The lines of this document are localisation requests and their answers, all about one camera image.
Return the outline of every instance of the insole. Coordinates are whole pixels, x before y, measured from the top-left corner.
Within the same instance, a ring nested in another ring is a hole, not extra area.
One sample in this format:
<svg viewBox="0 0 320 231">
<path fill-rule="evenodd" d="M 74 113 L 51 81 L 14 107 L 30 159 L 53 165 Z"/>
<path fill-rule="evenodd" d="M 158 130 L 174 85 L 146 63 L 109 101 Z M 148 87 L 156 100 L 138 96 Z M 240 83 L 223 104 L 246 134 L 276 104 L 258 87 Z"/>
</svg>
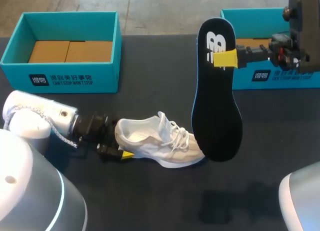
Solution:
<svg viewBox="0 0 320 231">
<path fill-rule="evenodd" d="M 130 136 L 128 136 L 128 140 L 130 140 L 131 142 L 137 143 L 137 142 L 141 142 L 142 140 L 145 140 L 148 136 L 143 133 L 143 132 L 134 132 L 131 133 Z"/>
<path fill-rule="evenodd" d="M 213 54 L 235 48 L 235 32 L 227 20 L 212 18 L 203 23 L 197 38 L 197 90 L 191 121 L 203 154 L 218 162 L 238 152 L 243 124 L 232 92 L 234 68 L 214 67 Z"/>
</svg>

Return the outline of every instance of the cardboard insert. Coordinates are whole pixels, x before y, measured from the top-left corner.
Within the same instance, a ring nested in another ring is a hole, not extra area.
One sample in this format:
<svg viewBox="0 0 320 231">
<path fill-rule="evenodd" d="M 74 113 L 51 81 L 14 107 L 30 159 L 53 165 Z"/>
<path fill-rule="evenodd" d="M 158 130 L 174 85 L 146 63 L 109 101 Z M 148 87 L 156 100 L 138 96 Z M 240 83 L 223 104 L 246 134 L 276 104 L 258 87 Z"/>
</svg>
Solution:
<svg viewBox="0 0 320 231">
<path fill-rule="evenodd" d="M 110 62 L 112 41 L 36 41 L 29 63 Z"/>
<path fill-rule="evenodd" d="M 237 45 L 244 45 L 245 47 L 259 47 L 260 45 L 264 45 L 266 48 L 269 47 L 269 43 L 271 42 L 270 38 L 237 38 L 235 43 Z"/>
</svg>

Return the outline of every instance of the black work surface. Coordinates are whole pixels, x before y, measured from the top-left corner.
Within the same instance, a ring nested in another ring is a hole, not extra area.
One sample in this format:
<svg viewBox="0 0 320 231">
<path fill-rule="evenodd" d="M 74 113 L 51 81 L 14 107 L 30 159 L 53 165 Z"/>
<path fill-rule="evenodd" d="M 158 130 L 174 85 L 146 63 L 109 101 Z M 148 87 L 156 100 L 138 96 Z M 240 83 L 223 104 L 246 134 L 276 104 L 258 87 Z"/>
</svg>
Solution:
<svg viewBox="0 0 320 231">
<path fill-rule="evenodd" d="M 0 39 L 1 52 L 8 39 Z M 117 94 L 43 97 L 120 118 L 166 113 L 191 131 L 196 36 L 124 36 Z M 0 107 L 13 90 L 0 72 Z M 235 91 L 243 118 L 237 156 L 166 169 L 149 160 L 101 163 L 93 151 L 51 139 L 48 160 L 79 189 L 89 231 L 286 231 L 278 187 L 320 161 L 320 89 Z"/>
</svg>

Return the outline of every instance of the open cardboard box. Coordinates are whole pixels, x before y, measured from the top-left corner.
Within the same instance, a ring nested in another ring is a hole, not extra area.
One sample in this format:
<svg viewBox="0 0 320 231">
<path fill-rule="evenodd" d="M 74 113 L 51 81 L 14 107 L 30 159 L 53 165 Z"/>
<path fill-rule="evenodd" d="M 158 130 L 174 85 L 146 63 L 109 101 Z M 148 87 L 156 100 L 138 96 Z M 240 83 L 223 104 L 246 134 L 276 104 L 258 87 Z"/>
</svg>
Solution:
<svg viewBox="0 0 320 231">
<path fill-rule="evenodd" d="M 0 65 L 28 93 L 115 93 L 121 47 L 117 12 L 23 13 Z"/>
<path fill-rule="evenodd" d="M 284 21 L 282 13 L 283 8 L 223 9 L 220 16 L 232 24 L 237 45 L 268 47 L 273 34 L 289 35 L 289 23 Z M 232 88 L 320 88 L 320 72 L 298 74 L 274 67 L 270 61 L 253 62 L 246 68 L 234 69 Z"/>
</svg>

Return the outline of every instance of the new balance logo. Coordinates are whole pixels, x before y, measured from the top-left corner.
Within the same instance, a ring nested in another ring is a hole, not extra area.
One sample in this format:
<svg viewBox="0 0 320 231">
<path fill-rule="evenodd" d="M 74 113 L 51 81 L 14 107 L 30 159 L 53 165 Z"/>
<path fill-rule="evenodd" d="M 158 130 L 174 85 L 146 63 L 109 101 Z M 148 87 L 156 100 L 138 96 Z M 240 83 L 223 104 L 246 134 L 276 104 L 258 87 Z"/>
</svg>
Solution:
<svg viewBox="0 0 320 231">
<path fill-rule="evenodd" d="M 214 63 L 214 53 L 226 51 L 226 40 L 221 35 L 215 35 L 213 32 L 206 34 L 206 47 L 211 50 L 206 54 L 206 60 L 210 63 Z"/>
</svg>

